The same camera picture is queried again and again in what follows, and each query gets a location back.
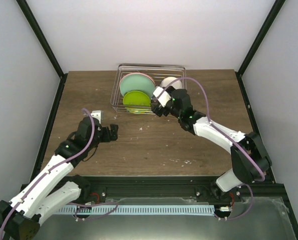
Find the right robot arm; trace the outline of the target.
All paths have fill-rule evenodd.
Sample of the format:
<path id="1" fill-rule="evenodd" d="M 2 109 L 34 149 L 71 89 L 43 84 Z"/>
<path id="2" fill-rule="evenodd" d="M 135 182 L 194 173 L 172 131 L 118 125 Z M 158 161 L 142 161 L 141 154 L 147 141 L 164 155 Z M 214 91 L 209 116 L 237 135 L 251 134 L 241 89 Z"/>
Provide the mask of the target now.
<path id="1" fill-rule="evenodd" d="M 219 176 L 211 187 L 214 200 L 221 202 L 233 188 L 265 179 L 264 174 L 272 162 L 258 134 L 231 130 L 210 120 L 206 114 L 194 110 L 185 89 L 158 86 L 153 98 L 157 104 L 152 106 L 152 111 L 157 116 L 176 117 L 182 129 L 213 142 L 230 154 L 232 168 Z"/>

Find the mint green flower plate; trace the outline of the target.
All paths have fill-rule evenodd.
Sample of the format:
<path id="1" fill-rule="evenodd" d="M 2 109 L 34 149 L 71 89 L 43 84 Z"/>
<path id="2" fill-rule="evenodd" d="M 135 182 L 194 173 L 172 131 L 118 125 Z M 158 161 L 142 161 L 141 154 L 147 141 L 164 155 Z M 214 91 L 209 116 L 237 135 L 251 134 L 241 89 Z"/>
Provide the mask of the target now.
<path id="1" fill-rule="evenodd" d="M 153 85 L 151 82 L 119 82 L 119 89 L 122 96 L 130 91 L 141 91 L 151 97 L 155 88 L 156 85 Z"/>

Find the pink plate with woven pattern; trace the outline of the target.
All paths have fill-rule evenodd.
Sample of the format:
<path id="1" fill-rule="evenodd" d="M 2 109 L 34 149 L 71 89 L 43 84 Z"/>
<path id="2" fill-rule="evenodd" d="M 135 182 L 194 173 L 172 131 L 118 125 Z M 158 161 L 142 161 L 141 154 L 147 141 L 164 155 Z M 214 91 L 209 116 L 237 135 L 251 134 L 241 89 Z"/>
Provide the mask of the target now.
<path id="1" fill-rule="evenodd" d="M 120 83 L 122 82 L 139 82 L 139 83 L 151 82 L 153 85 L 155 85 L 155 81 L 153 80 L 152 77 L 140 72 L 133 72 L 133 73 L 126 74 L 121 78 Z"/>

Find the white scalloped bowl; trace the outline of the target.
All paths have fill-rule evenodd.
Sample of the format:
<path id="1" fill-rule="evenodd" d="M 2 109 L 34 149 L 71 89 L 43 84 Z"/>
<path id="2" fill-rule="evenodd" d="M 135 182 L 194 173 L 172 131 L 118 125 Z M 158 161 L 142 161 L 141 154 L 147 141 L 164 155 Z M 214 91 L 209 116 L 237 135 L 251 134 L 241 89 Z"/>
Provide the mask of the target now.
<path id="1" fill-rule="evenodd" d="M 172 86 L 176 90 L 183 88 L 182 81 L 178 80 L 176 77 L 173 77 L 173 76 L 164 78 L 160 84 L 160 87 L 162 88 L 166 88 L 167 86 Z"/>

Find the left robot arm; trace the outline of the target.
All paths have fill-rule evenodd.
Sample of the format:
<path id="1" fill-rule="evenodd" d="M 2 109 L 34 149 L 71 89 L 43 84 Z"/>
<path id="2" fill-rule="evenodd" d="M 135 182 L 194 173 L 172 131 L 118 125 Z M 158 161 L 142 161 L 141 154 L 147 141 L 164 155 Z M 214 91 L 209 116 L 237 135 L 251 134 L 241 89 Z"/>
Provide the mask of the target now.
<path id="1" fill-rule="evenodd" d="M 83 118 L 76 131 L 59 144 L 48 164 L 10 201 L 0 201 L 0 239 L 31 240 L 43 223 L 65 205 L 85 202 L 91 196 L 90 183 L 82 176 L 56 185 L 80 162 L 88 159 L 100 143 L 118 138 L 118 125 L 101 125 L 101 111 Z"/>

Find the lime green small plate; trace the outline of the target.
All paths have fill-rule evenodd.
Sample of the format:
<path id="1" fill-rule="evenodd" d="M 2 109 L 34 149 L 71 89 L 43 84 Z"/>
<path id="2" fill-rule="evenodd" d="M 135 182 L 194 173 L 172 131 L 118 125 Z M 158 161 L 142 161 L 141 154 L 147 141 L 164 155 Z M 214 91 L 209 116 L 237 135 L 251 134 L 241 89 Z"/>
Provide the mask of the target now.
<path id="1" fill-rule="evenodd" d="M 151 107 L 151 98 L 144 92 L 134 90 L 124 95 L 123 105 L 130 113 L 144 114 Z"/>

